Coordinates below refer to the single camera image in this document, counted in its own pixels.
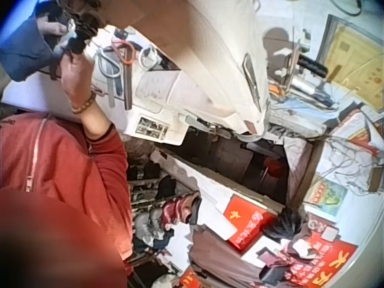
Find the white sewing machine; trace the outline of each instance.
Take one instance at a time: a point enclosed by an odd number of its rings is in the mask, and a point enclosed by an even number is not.
[[[145,71],[133,62],[133,106],[129,111],[121,99],[115,99],[115,106],[110,107],[108,96],[97,97],[121,133],[174,145],[182,143],[189,126],[203,131],[224,128],[255,139],[265,133],[269,110],[266,52],[251,0],[58,3],[71,14],[92,15],[99,27],[134,27],[145,38],[137,33],[128,40],[133,37],[143,46],[149,40],[181,69]],[[94,43],[110,45],[113,33],[109,28],[99,30],[86,49],[89,54],[98,49]],[[106,79],[95,67],[93,84],[107,91]],[[42,73],[25,82],[11,82],[2,101],[74,117],[60,83]]]

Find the red jacket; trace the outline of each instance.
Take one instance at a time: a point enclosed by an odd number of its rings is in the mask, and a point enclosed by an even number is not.
[[[93,142],[81,126],[53,117],[6,118],[0,122],[0,167],[0,189],[59,199],[99,224],[123,260],[132,254],[127,155],[113,126]]]

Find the bracelet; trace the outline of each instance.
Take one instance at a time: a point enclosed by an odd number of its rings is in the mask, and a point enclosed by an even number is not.
[[[94,91],[91,91],[91,96],[88,98],[88,100],[85,101],[83,105],[79,108],[74,108],[72,106],[72,113],[75,115],[83,113],[86,109],[88,109],[91,104],[96,100],[96,93]]]

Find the person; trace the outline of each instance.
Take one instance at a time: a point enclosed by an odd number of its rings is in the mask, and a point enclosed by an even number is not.
[[[40,113],[3,119],[0,192],[39,193],[82,211],[126,260],[132,254],[126,151],[91,92],[93,63],[68,52],[60,66],[62,87],[81,125]]]

